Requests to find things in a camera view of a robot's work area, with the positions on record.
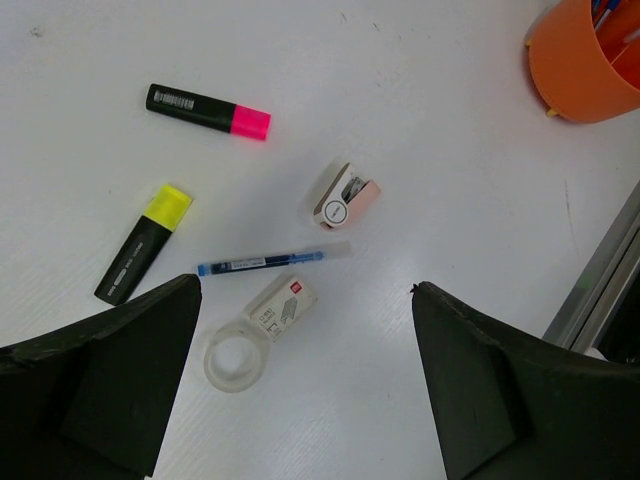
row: tape roll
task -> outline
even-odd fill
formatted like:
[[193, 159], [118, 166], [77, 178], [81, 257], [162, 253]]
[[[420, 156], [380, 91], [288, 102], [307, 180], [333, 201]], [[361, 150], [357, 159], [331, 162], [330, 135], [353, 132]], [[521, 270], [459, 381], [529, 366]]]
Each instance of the tape roll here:
[[[216, 363], [216, 351], [221, 344], [231, 339], [247, 340], [252, 351], [238, 373], [225, 372]], [[271, 341], [259, 327], [248, 320], [233, 321], [218, 330], [207, 348], [204, 356], [204, 373], [207, 379], [218, 390], [226, 393], [239, 393], [256, 383], [267, 365]]]

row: stapler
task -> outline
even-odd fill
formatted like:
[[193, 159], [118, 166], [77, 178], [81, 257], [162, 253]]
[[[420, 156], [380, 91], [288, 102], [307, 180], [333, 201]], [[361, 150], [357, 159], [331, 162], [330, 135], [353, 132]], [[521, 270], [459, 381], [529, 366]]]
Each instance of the stapler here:
[[380, 193], [380, 187], [373, 180], [365, 180], [347, 163], [316, 205], [313, 218], [325, 230], [348, 227], [367, 211]]

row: barcode label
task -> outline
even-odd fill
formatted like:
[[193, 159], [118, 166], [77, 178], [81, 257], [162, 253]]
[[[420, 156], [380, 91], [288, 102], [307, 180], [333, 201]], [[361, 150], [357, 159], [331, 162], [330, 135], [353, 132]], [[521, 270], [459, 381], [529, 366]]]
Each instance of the barcode label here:
[[193, 110], [195, 100], [187, 97], [180, 97], [173, 93], [162, 93], [156, 90], [153, 94], [153, 101], [171, 105], [173, 107], [184, 108], [185, 110]]
[[243, 270], [245, 268], [264, 267], [267, 261], [264, 258], [252, 258], [249, 260], [241, 260], [231, 262], [231, 270]]

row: white table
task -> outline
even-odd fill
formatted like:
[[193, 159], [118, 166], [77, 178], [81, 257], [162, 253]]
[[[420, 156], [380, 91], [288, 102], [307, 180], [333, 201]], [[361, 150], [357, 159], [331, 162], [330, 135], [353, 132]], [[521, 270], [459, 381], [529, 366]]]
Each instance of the white table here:
[[[544, 116], [525, 32], [549, 2], [2, 0], [0, 343], [93, 297], [157, 187], [196, 200], [138, 293], [200, 261], [350, 240], [247, 392], [203, 345], [279, 272], [206, 278], [154, 479], [442, 479], [409, 290], [430, 280], [540, 336], [640, 178], [640, 116]], [[267, 143], [147, 112], [157, 82], [273, 114]], [[302, 215], [334, 157], [383, 197]]]

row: pink highlighter cap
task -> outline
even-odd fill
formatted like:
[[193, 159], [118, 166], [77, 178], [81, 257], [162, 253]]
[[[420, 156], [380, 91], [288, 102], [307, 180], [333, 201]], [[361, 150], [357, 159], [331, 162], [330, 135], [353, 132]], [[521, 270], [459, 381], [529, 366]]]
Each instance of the pink highlighter cap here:
[[231, 133], [243, 137], [266, 140], [271, 115], [251, 108], [236, 105], [231, 121]]

